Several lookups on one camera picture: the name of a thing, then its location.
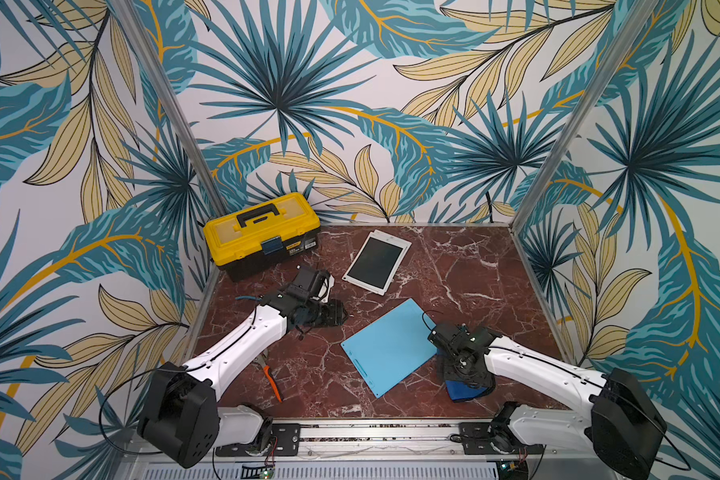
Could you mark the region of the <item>blue microfiber cloth black trim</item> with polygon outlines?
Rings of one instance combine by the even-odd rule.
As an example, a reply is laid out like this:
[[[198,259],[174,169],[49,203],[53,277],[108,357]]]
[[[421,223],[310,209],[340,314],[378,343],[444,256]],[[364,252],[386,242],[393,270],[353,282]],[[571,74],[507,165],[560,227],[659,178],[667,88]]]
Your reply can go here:
[[[438,356],[437,371],[445,382],[450,399],[455,403],[467,402],[491,394],[496,388],[496,380],[484,360],[475,355],[462,365],[444,354]]]

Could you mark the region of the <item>blue framed drawing tablet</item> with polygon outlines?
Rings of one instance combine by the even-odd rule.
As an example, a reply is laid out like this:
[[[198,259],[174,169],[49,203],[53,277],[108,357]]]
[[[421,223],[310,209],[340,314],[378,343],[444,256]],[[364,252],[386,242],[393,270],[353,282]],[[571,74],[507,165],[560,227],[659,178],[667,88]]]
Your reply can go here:
[[[375,398],[403,381],[437,352],[428,340],[434,322],[407,299],[341,343]]]

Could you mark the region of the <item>white drawing tablet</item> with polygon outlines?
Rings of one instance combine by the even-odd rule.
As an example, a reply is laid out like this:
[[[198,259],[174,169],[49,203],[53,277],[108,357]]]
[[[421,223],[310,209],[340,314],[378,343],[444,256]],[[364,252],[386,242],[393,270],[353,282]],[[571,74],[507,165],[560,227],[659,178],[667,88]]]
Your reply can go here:
[[[374,230],[342,279],[377,295],[385,295],[411,243]]]

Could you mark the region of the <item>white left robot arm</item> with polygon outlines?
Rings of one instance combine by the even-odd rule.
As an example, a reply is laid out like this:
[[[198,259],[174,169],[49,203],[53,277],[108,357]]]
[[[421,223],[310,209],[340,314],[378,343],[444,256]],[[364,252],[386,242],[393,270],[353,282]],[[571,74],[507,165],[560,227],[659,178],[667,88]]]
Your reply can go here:
[[[183,468],[220,447],[262,452],[272,443],[272,421],[258,409],[238,406],[220,413],[218,402],[237,376],[291,331],[338,327],[348,318],[331,297],[335,280],[326,270],[302,267],[288,284],[258,298],[231,333],[182,365],[152,373],[137,434]]]

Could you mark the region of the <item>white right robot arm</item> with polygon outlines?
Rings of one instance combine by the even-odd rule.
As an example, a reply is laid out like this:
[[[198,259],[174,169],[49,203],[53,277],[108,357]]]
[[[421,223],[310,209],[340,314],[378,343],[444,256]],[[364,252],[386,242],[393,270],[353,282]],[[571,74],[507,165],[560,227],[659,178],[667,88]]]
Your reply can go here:
[[[667,424],[631,373],[608,374],[564,363],[485,327],[436,324],[428,335],[447,381],[492,392],[504,377],[559,403],[538,409],[514,401],[488,422],[463,423],[457,438],[467,455],[525,454],[558,447],[595,455],[628,479],[646,479]]]

